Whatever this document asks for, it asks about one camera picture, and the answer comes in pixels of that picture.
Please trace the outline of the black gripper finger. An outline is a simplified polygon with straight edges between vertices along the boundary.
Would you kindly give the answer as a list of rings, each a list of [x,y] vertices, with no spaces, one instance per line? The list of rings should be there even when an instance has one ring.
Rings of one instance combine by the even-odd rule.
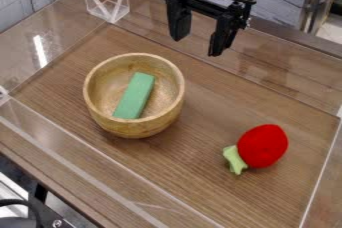
[[[216,20],[215,32],[210,38],[208,55],[219,56],[231,46],[238,32],[236,19],[230,14],[223,14]]]
[[[167,19],[171,38],[180,41],[191,29],[191,10],[183,0],[167,0]]]

